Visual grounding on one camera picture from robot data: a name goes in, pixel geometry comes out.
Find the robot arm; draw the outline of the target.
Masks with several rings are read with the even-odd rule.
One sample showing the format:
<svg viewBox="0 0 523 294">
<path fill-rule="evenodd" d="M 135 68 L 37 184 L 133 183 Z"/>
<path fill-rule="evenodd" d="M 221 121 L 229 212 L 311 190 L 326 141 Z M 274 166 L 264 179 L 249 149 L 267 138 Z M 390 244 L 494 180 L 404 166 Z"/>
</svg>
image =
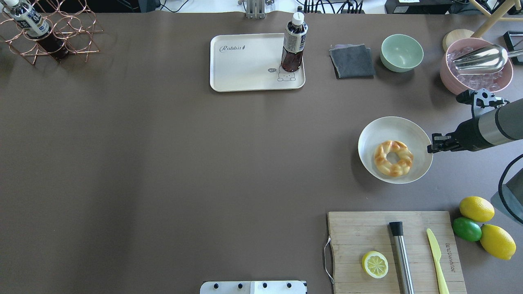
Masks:
<svg viewBox="0 0 523 294">
<path fill-rule="evenodd" d="M 523 101 L 510 102 L 500 108 L 471 118 L 443 136 L 433 134 L 428 153 L 441 151 L 476 152 L 523 138 Z"/>
</svg>

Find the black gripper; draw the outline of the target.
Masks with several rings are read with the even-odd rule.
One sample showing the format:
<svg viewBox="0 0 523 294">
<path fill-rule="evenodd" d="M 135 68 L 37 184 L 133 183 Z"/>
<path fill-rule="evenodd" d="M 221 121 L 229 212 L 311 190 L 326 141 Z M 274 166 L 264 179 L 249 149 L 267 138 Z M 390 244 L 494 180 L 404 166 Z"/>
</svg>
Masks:
<svg viewBox="0 0 523 294">
<path fill-rule="evenodd" d="M 431 135 L 431 144 L 427 146 L 428 153 L 460 151 L 460 143 L 454 138 L 454 133 L 443 135 L 433 133 Z"/>
</svg>

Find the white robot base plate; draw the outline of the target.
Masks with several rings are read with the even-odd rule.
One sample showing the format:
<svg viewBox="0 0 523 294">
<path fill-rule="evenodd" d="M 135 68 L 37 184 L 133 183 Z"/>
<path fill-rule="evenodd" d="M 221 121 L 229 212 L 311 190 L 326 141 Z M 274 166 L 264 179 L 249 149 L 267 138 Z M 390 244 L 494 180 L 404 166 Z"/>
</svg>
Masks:
<svg viewBox="0 0 523 294">
<path fill-rule="evenodd" d="M 305 281 L 207 281 L 200 294 L 307 294 Z"/>
</svg>

